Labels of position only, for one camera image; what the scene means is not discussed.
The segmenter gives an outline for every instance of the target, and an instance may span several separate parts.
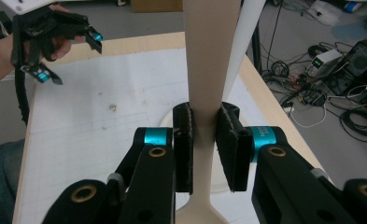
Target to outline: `wooden stick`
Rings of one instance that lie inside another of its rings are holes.
[[[189,101],[194,115],[193,194],[176,223],[226,223],[210,203],[217,115],[240,1],[184,0]]]

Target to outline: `human arm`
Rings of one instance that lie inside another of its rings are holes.
[[[67,9],[59,5],[50,6],[50,8],[53,10],[60,10],[64,12],[68,11]],[[75,39],[79,42],[82,42],[82,38],[80,36],[77,36]],[[12,42],[12,35],[0,39],[0,80],[14,69],[14,66],[10,63],[11,51],[13,47]],[[71,49],[71,42],[62,36],[55,37],[53,39],[53,43],[56,48],[56,51],[51,54],[51,59],[53,60],[62,58]],[[25,52],[28,52],[29,46],[27,43],[24,45],[24,47]]]

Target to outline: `power supply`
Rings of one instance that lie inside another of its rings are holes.
[[[311,77],[326,77],[342,57],[335,49],[321,53],[307,66],[306,73]]]

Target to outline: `blue joint ring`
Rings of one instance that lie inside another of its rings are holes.
[[[253,126],[250,127],[253,133],[253,144],[255,148],[255,155],[253,162],[257,162],[260,148],[264,145],[275,144],[275,133],[271,127],[268,126]]]
[[[166,128],[146,128],[145,144],[166,146]]]
[[[44,83],[44,82],[49,80],[49,75],[47,75],[45,72],[41,72],[41,73],[37,74],[37,76],[35,78],[38,81],[40,81],[41,83]]]

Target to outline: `cable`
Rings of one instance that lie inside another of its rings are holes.
[[[307,54],[308,54],[308,52],[306,52],[305,54],[303,54],[300,58],[296,59],[294,62],[289,63],[288,66],[291,66],[292,64],[297,63],[298,61],[300,61]]]
[[[8,36],[8,31],[6,30],[5,25],[1,21],[0,21],[0,28],[2,29],[4,37]]]
[[[340,72],[340,70],[343,69],[347,65],[349,65],[349,62],[346,62],[343,65],[341,65],[341,67],[339,67],[337,70],[333,71],[332,74],[336,74],[336,73]]]
[[[317,55],[321,54],[321,53],[324,53],[324,52],[327,52],[329,51],[328,49],[326,49],[325,47],[323,46],[320,46],[320,45],[314,45],[314,46],[311,46],[308,48],[308,55],[311,57],[311,58],[315,58],[317,57]]]
[[[288,62],[288,61],[291,61],[291,60],[295,60],[295,58],[297,57],[302,57],[303,55],[307,54],[308,52],[306,53],[302,53],[302,54],[298,54],[298,55],[295,55],[289,59],[279,59],[279,58],[276,58],[275,56],[273,56],[270,52],[267,51],[267,49],[265,48],[265,46],[263,44],[260,44],[261,48],[267,53],[267,55],[269,54],[272,58],[274,58],[275,60],[277,61],[282,61],[282,62]]]
[[[316,90],[313,87],[307,91],[300,93],[299,102],[305,105],[323,106],[327,100],[327,95],[324,91]]]
[[[276,31],[276,27],[278,25],[278,21],[279,21],[279,14],[281,12],[282,9],[282,5],[283,5],[283,0],[281,0],[281,3],[279,5],[279,10],[278,10],[278,14],[276,15],[276,22],[275,22],[275,27],[274,27],[274,31],[273,31],[273,36],[271,37],[271,44],[270,44],[270,48],[268,49],[268,57],[267,57],[267,69],[268,69],[268,59],[270,57],[271,54],[271,48],[273,47],[273,42],[274,42],[274,36],[275,36],[275,31]]]
[[[341,44],[341,45],[345,45],[345,46],[350,47],[350,48],[353,48],[353,46],[352,46],[352,45],[348,45],[348,44],[343,43],[343,42],[339,42],[339,41],[337,41],[337,42],[335,42],[335,43],[334,43],[334,45],[335,45],[336,47],[338,47],[338,45],[339,45],[339,44]]]
[[[271,64],[271,73],[277,77],[288,77],[290,73],[289,66],[281,61],[275,62]]]
[[[326,105],[323,105],[322,107],[323,107],[323,117],[322,117],[322,119],[321,119],[320,121],[318,121],[318,122],[314,123],[314,124],[311,124],[311,125],[302,125],[301,123],[299,123],[299,122],[294,118],[294,116],[293,116],[293,112],[294,112],[294,111],[291,111],[291,113],[290,113],[290,117],[291,117],[291,119],[293,119],[293,121],[294,121],[297,125],[299,125],[300,127],[302,127],[302,128],[312,128],[312,127],[314,127],[314,126],[319,125],[320,123],[322,123],[322,122],[325,120],[325,118],[326,118]]]
[[[366,87],[366,86],[363,85],[363,86],[358,86],[356,88],[353,88],[345,96],[328,96],[328,102],[331,103],[331,105],[333,105],[335,107],[338,107],[338,108],[341,108],[341,109],[357,109],[357,108],[361,108],[361,107],[367,106],[367,104],[366,105],[358,105],[355,101],[353,101],[351,99],[351,98],[354,98],[354,97],[361,96],[365,91],[367,91],[367,88],[366,88],[365,90],[361,91],[360,93],[357,93],[357,94],[354,94],[354,95],[351,95],[350,94],[353,90],[355,90],[357,88],[362,88],[362,87]],[[348,100],[350,102],[350,104],[349,105],[337,104],[336,102],[332,102],[332,99]]]
[[[333,114],[338,119],[340,118],[340,115],[337,115],[336,113],[332,112],[330,109],[326,109],[326,110],[329,111],[329,113]]]
[[[349,134],[351,137],[361,141],[361,142],[367,142],[367,140],[363,140],[363,139],[359,139],[356,136],[353,136],[352,133],[350,133],[347,128],[349,128],[350,130],[359,133],[363,136],[367,137],[367,125],[363,125],[363,124],[359,124],[356,123],[353,119],[352,119],[352,115],[356,115],[356,116],[360,116],[363,119],[365,119],[367,121],[367,113],[363,110],[358,110],[358,109],[354,109],[354,110],[347,110],[346,112],[344,112],[341,116],[340,116],[340,123],[343,126],[343,129],[346,131],[347,134]]]
[[[346,99],[345,98],[345,96],[340,96],[340,97],[338,97],[338,96],[335,96],[335,97],[332,97],[332,98],[340,98],[340,99]],[[358,103],[356,103],[355,101],[353,101],[353,100],[350,100],[350,99],[347,99],[347,100],[349,100],[349,102],[350,102],[350,104],[349,105],[341,105],[341,104],[337,104],[337,103],[335,103],[335,102],[332,102],[331,101],[331,99],[328,99],[328,102],[331,104],[331,105],[333,105],[333,106],[335,106],[335,107],[337,107],[337,108],[340,108],[340,109],[348,109],[348,110],[350,110],[350,109],[359,109],[359,108],[362,108],[362,107],[365,107],[365,106],[367,106],[367,103],[366,104],[364,104],[364,105],[360,105],[360,104],[358,104]]]

